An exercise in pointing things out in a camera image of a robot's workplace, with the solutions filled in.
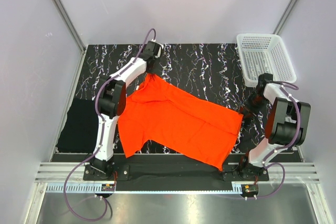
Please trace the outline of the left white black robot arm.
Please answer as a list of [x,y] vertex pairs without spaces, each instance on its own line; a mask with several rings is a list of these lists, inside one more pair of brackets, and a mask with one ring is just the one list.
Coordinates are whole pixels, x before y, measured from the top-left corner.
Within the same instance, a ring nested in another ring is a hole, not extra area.
[[126,106],[127,87],[138,76],[153,68],[163,48],[162,44],[151,40],[116,73],[100,78],[100,88],[94,102],[98,134],[90,167],[103,180],[113,175],[113,143],[118,119]]

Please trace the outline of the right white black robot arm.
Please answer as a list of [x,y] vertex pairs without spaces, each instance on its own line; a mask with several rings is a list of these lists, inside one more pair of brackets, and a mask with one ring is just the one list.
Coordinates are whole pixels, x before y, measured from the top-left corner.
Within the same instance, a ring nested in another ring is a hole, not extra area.
[[275,81],[272,74],[263,73],[255,92],[240,106],[245,120],[257,115],[266,102],[271,104],[264,139],[239,162],[237,174],[244,180],[265,174],[268,162],[277,154],[305,141],[311,105],[295,99],[287,88],[298,90],[292,83]]

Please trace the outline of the orange t-shirt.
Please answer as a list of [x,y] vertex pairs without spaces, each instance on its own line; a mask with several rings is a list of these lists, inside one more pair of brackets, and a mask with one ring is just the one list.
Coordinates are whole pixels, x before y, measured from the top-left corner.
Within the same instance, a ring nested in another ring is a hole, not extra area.
[[155,74],[147,74],[139,89],[127,97],[118,130],[126,157],[152,140],[222,170],[242,120],[242,114],[234,110],[199,99]]

